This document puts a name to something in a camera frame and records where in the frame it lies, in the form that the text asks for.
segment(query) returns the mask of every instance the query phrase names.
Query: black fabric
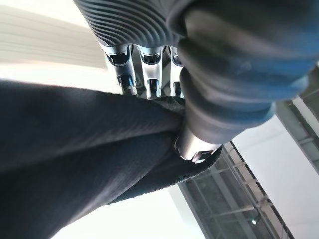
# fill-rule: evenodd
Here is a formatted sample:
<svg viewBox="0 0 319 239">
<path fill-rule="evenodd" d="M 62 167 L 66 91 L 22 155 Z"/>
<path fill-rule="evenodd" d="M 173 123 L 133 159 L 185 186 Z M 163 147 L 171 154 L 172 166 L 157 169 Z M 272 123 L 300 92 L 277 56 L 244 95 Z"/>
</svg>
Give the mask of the black fabric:
<svg viewBox="0 0 319 239">
<path fill-rule="evenodd" d="M 211 166 L 173 142 L 183 105 L 96 91 L 0 82 L 0 236 L 47 239 L 95 208 Z"/>
</svg>

